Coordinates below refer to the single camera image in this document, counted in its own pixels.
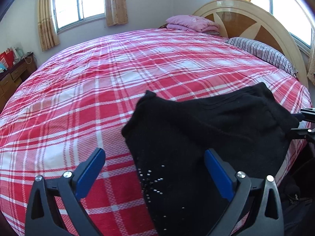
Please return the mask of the round wooden headboard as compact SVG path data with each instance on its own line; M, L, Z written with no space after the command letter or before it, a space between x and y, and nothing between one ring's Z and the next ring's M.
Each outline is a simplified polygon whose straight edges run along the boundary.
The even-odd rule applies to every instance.
M222 37L256 40L278 50L297 70L299 82L309 86L306 66L294 38L269 12L244 0L215 0L193 14L219 24Z

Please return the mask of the wooden desk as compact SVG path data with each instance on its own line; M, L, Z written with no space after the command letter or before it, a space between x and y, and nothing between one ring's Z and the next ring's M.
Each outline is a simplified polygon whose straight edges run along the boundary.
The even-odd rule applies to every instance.
M28 52L11 69L1 73L1 111L17 88L37 70L36 57Z

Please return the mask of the pink folded blanket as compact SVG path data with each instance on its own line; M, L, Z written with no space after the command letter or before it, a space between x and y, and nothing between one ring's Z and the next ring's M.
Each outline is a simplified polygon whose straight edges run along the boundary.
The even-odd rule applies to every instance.
M166 28L188 32L200 32L210 35L219 35L219 24L209 19L192 16L177 15L166 19Z

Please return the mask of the beige curtain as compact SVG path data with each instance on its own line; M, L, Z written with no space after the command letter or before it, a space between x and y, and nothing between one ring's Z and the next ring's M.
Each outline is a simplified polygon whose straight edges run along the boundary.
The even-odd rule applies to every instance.
M52 0L38 0L37 24L42 51L47 51L60 44L56 24L53 19Z
M128 23L126 0L104 0L105 18L108 27Z

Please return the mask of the window with blue frame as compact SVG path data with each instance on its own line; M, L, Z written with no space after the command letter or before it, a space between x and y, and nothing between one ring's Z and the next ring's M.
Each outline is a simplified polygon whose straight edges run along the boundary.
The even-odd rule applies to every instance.
M105 17L104 0L52 0L52 7L58 32Z

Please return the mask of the black pants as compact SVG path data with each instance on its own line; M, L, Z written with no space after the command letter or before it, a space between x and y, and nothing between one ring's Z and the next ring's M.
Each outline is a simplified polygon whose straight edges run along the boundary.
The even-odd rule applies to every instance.
M158 235L206 235L228 205L205 166L214 149L248 176L276 175L298 120L264 83L189 101L138 101L122 129Z

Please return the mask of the red plaid bed sheet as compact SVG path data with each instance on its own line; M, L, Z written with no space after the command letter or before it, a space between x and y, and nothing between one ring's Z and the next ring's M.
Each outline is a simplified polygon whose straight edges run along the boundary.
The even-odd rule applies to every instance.
M156 235L122 127L147 90L172 101L263 82L292 113L312 106L297 79L220 37L145 29L72 46L39 67L1 112L1 211L25 233L37 175L60 177L95 148L106 163L83 206L104 235Z

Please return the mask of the right beige curtain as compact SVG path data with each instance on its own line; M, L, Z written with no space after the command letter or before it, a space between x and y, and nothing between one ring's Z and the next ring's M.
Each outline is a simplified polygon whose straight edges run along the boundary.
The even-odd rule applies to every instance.
M126 0L104 0L105 18L108 27L128 23Z

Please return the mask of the side window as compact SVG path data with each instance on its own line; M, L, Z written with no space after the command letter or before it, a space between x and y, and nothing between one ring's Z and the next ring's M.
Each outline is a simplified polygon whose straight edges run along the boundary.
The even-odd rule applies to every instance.
M295 0L251 0L251 3L272 14L297 41L298 47L310 54L311 23Z

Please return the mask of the left beige curtain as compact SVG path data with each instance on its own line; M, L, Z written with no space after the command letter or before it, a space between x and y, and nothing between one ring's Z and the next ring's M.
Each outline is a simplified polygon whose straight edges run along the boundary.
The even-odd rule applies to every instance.
M38 0L37 24L42 51L47 51L60 44L56 24L53 19L52 0Z

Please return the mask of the striped pillow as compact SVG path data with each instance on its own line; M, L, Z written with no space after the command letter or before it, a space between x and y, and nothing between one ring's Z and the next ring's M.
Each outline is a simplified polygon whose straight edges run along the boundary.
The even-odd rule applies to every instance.
M270 63L276 68L281 69L291 76L297 78L297 70L295 67L281 52L274 49L270 45L243 37L232 37L227 39L225 43L248 52L251 55L258 57L259 59Z

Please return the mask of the red gift bag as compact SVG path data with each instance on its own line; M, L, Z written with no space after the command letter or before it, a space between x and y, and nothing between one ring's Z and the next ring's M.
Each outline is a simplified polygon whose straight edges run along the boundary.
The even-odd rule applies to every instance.
M1 53L1 63L6 68L12 68L14 62L14 52L11 49L6 49L5 52Z

